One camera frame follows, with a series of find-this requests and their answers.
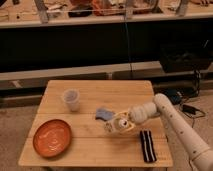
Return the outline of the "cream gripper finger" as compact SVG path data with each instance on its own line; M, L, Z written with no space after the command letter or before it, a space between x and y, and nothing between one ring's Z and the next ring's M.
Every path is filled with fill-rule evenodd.
M118 130L118 133L123 134L123 133L131 131L134 128L135 128L135 126L133 125L133 126L129 126L126 128L118 128L117 130Z
M115 113L113 116L113 118L128 118L128 117L129 117L128 111L118 112L118 113Z

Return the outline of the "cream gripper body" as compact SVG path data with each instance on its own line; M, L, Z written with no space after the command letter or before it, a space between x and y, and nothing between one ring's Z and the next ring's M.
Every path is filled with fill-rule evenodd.
M153 102L148 102L131 107L128 114L130 120L136 125L139 125L153 118L157 114L157 107Z

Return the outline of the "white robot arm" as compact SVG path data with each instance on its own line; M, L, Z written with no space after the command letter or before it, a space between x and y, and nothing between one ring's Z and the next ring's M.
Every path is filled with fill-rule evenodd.
M157 113L167 118L197 169L213 171L213 149L180 116L164 94L158 93L151 102L116 114L112 125L116 132L126 132L154 118Z

